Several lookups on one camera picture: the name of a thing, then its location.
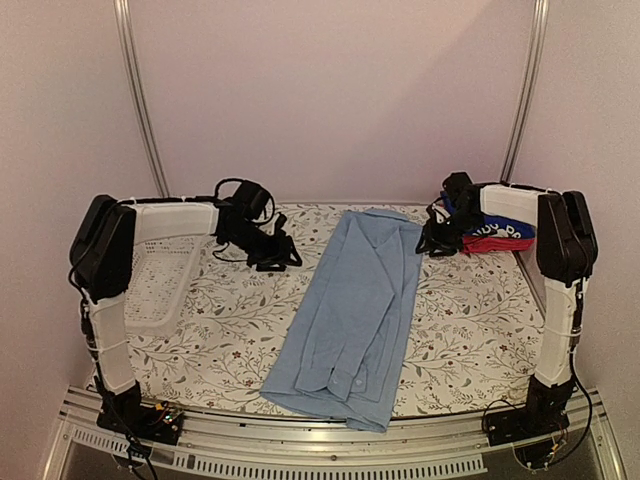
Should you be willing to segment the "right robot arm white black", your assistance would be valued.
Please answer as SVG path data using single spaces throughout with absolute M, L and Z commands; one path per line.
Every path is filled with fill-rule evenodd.
M 538 364 L 529 381 L 517 427 L 537 436 L 560 414 L 577 385 L 574 354 L 582 332 L 584 296 L 598 245 L 584 195 L 504 183 L 475 183 L 455 172 L 442 183 L 452 205 L 443 215 L 433 205 L 416 246 L 431 257 L 462 252 L 464 236 L 486 217 L 515 220 L 534 228 L 536 261 L 545 287 L 545 325 Z

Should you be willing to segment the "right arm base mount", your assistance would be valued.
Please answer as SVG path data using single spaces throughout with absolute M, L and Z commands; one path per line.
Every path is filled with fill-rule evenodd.
M 567 403 L 546 405 L 530 411 L 498 399 L 491 402 L 482 414 L 481 428 L 490 446 L 504 445 L 560 432 L 569 426 Z

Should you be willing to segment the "light blue shirt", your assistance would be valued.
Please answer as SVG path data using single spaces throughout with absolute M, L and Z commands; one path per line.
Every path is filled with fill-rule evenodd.
M 261 396 L 292 412 L 387 430 L 422 263 L 421 228 L 392 210 L 340 218 Z

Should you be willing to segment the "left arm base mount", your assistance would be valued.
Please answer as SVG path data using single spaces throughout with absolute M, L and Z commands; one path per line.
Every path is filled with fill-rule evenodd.
M 104 400 L 97 418 L 102 429 L 172 446 L 178 444 L 183 422 L 183 411 L 166 402 L 145 406 L 116 399 Z

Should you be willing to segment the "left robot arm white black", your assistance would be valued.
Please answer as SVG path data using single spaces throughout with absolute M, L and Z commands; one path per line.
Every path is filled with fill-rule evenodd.
M 103 410 L 128 434 L 149 423 L 128 337 L 172 335 L 210 237 L 239 248 L 245 264 L 258 271 L 302 264 L 284 215 L 273 219 L 272 232 L 261 228 L 272 196 L 253 183 L 246 186 L 247 193 L 226 199 L 98 195 L 90 204 L 71 246 L 69 281 L 81 295 L 82 331 Z

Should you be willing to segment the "blue printed t-shirt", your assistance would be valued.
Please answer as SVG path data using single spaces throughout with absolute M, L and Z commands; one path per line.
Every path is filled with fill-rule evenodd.
M 501 184 L 467 187 L 454 203 L 440 192 L 442 206 L 449 214 L 474 211 L 483 215 L 483 224 L 463 235 L 535 239 L 538 193 Z

